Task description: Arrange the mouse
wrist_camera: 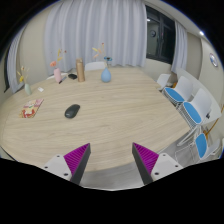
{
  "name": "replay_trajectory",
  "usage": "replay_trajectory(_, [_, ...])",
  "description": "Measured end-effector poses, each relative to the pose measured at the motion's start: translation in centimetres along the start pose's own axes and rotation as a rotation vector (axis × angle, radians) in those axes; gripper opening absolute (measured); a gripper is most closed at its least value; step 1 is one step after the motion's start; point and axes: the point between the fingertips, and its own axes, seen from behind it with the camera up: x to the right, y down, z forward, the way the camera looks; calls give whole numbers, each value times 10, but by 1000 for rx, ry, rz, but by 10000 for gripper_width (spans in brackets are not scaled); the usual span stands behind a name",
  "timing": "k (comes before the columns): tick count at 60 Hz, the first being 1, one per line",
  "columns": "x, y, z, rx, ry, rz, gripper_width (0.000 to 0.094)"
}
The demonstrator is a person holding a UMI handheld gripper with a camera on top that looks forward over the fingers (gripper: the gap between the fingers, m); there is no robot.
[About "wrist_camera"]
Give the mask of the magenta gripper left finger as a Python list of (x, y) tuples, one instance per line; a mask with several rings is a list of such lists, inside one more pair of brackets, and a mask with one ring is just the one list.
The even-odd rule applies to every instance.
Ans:
[(90, 144), (87, 143), (66, 155), (55, 155), (44, 165), (44, 170), (79, 185), (90, 154)]

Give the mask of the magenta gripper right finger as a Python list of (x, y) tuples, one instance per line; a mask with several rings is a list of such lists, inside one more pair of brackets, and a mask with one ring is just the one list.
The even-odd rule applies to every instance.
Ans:
[(132, 154), (145, 185), (182, 169), (167, 153), (157, 154), (137, 143), (132, 144)]

